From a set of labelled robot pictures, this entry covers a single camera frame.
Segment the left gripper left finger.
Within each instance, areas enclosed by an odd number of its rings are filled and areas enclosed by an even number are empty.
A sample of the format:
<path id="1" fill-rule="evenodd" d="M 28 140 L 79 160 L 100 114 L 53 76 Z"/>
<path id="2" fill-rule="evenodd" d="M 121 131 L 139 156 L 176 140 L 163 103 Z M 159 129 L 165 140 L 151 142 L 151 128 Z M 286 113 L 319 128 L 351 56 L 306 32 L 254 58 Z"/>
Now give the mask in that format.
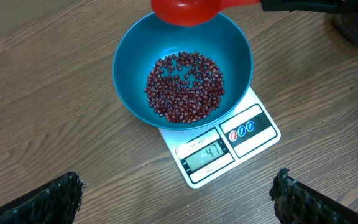
<path id="1" fill-rule="evenodd" d="M 73 223 L 83 189 L 79 174 L 67 172 L 0 206 L 0 223 Z"/>

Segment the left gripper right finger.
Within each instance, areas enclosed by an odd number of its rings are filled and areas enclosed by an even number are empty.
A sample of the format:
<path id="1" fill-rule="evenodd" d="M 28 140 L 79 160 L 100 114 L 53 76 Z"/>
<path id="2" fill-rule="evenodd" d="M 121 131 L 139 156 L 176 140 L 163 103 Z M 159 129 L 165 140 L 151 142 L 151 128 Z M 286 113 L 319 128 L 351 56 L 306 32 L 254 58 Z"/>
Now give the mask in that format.
<path id="1" fill-rule="evenodd" d="M 269 195 L 281 224 L 358 224 L 358 213 L 302 184 L 282 168 Z"/>

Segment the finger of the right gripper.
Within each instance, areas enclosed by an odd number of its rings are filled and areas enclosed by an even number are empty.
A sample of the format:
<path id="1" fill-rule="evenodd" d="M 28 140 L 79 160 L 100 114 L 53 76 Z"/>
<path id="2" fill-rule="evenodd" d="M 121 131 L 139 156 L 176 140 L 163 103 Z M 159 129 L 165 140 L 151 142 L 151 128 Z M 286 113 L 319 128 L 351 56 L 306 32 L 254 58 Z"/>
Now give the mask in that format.
<path id="1" fill-rule="evenodd" d="M 264 11 L 358 12 L 358 0 L 261 0 Z"/>

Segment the red scoop with blue handle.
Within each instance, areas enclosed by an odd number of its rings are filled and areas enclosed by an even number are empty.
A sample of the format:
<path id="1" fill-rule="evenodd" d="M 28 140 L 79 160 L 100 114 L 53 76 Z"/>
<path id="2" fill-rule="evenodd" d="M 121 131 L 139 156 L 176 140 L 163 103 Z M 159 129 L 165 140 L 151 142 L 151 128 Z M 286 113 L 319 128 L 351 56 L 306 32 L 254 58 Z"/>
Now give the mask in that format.
<path id="1" fill-rule="evenodd" d="M 151 0 L 155 15 L 176 26 L 193 27 L 213 19 L 229 7 L 259 4 L 261 0 Z"/>

